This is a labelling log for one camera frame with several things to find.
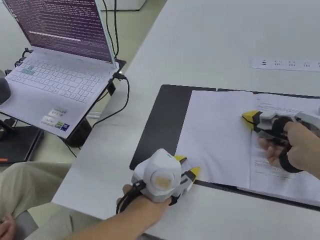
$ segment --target white laptop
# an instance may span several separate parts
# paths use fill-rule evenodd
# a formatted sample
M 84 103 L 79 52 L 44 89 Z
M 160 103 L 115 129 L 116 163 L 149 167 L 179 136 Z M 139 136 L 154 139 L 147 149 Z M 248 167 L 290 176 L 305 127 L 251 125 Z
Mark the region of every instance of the white laptop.
M 5 78 L 11 97 L 0 112 L 66 139 L 119 70 L 97 3 L 4 3 L 34 52 Z

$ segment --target white desk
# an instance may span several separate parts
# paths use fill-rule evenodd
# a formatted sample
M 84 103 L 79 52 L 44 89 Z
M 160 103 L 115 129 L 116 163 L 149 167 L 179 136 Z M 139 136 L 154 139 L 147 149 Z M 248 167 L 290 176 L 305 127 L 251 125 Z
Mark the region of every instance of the white desk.
M 95 127 L 54 202 L 114 215 L 129 164 L 162 84 L 320 95 L 315 72 L 254 70 L 253 57 L 320 59 L 317 0 L 169 0 L 126 75 L 130 101 Z M 121 83 L 103 112 L 120 109 Z M 201 186 L 148 233 L 173 239 L 319 239 L 320 213 Z

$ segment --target black mat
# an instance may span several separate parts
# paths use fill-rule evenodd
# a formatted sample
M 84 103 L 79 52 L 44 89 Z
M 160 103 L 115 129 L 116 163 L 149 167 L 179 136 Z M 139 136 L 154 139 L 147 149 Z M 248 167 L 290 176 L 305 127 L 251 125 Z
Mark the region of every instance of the black mat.
M 143 130 L 141 139 L 134 153 L 130 164 L 130 169 L 135 167 L 150 158 L 158 149 L 165 149 L 170 154 L 176 153 L 180 133 L 186 117 L 190 97 L 192 91 L 216 91 L 215 88 L 193 87 L 193 86 L 177 86 L 177 85 L 162 85 L 158 96 L 154 102 L 153 108 L 149 115 L 148 121 Z M 219 92 L 234 91 L 233 89 L 218 89 Z M 305 95 L 290 95 L 281 93 L 272 93 L 276 95 L 319 99 L 320 97 L 305 96 Z M 261 194 L 251 193 L 239 190 L 234 186 L 215 184 L 196 180 L 198 185 L 219 189 L 223 191 L 233 192 L 246 196 L 271 200 L 279 203 L 299 206 L 307 209 L 320 211 L 320 207 L 298 203 L 294 201 L 284 200 L 281 198 L 265 196 Z

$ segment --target power strip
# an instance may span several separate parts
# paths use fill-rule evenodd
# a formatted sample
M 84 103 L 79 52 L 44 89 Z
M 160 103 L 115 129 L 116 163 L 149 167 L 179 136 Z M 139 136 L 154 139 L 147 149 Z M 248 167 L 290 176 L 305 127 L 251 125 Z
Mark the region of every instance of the power strip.
M 252 68 L 320 72 L 320 60 L 285 60 L 256 57 L 252 60 Z

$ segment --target khaki pants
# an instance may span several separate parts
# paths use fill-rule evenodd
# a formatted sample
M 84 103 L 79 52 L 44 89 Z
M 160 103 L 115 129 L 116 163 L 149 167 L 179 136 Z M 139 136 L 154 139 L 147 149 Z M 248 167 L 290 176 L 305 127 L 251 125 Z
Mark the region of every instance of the khaki pants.
M 7 168 L 0 174 L 0 219 L 6 213 L 16 218 L 30 208 L 51 202 L 70 166 L 65 163 L 24 162 Z M 26 239 L 60 240 L 100 221 L 61 207 Z

